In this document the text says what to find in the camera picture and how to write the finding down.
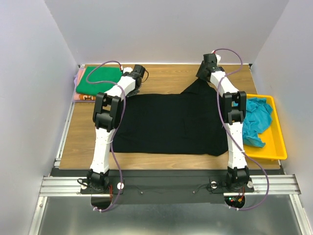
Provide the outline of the black polo shirt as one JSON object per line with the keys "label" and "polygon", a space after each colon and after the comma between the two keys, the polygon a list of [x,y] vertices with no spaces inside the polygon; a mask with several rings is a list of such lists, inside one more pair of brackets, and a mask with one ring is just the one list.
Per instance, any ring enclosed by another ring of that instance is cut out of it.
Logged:
{"label": "black polo shirt", "polygon": [[113,140],[118,153],[208,154],[228,150],[214,88],[197,79],[180,94],[127,98]]}

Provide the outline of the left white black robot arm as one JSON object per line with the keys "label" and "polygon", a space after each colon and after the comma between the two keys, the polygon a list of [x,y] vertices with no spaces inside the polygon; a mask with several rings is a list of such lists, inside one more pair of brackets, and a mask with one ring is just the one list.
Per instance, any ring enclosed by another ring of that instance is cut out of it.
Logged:
{"label": "left white black robot arm", "polygon": [[103,193],[111,189],[109,186],[109,152],[126,109],[126,97],[138,93],[142,79],[148,72],[142,65],[134,65],[133,68],[120,66],[122,76],[118,82],[90,81],[90,76],[99,68],[100,66],[97,66],[87,75],[86,82],[93,85],[108,83],[113,87],[96,95],[92,116],[95,124],[93,159],[86,178],[78,182],[83,190],[90,188]]}

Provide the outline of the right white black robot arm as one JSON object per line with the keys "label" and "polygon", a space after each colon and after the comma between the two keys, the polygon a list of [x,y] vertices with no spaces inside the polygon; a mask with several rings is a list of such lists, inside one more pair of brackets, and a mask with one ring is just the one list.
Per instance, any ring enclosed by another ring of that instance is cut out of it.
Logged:
{"label": "right white black robot arm", "polygon": [[238,90],[219,66],[221,56],[216,51],[204,54],[196,77],[217,89],[217,105],[227,134],[228,166],[226,188],[236,191],[249,182],[249,169],[243,145],[243,123],[246,117],[246,92]]}

